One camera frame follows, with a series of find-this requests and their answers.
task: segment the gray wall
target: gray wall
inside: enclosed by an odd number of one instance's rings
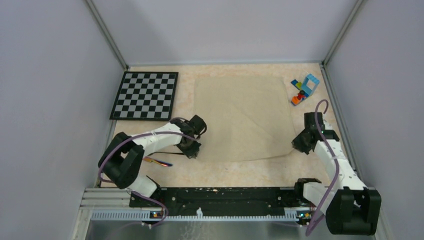
[[[3,0],[0,31],[0,239],[69,239],[123,70],[82,0]]]
[[[355,0],[94,0],[129,65],[321,61]]]
[[[329,64],[363,179],[398,239],[422,239],[424,1],[372,0]]]

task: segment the fabric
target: fabric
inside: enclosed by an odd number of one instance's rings
[[[196,79],[194,114],[207,124],[199,161],[237,162],[289,154],[296,133],[281,78]]]

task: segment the checkerboard black frame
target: checkerboard black frame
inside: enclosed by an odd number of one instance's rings
[[[178,72],[124,72],[110,119],[169,121],[177,80]]]

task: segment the black and white checkered board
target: black and white checkered board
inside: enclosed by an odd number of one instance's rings
[[[178,72],[126,71],[110,119],[169,121]]]

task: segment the table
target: table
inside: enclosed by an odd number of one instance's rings
[[[321,99],[329,99],[318,63],[290,64],[226,64],[226,65],[174,65],[131,67],[130,71],[179,72],[172,117],[190,119],[193,116],[195,80],[203,77],[222,76],[274,76],[282,77],[287,89],[287,101],[299,91],[290,83],[306,73],[320,80],[315,93],[298,106],[290,104],[291,117],[296,133],[304,129],[304,113],[313,112]],[[340,136],[331,105],[325,119]],[[165,122],[118,120],[114,135],[125,132],[139,134],[161,127]],[[165,152],[178,152],[170,146]],[[286,156],[243,162],[200,162],[185,156],[154,154],[155,158],[174,164],[163,167],[143,162],[140,173],[155,180],[161,187],[291,187],[298,178],[317,178],[329,184],[329,178],[320,159],[311,152],[309,155],[293,150]],[[102,187],[113,187],[103,183]]]

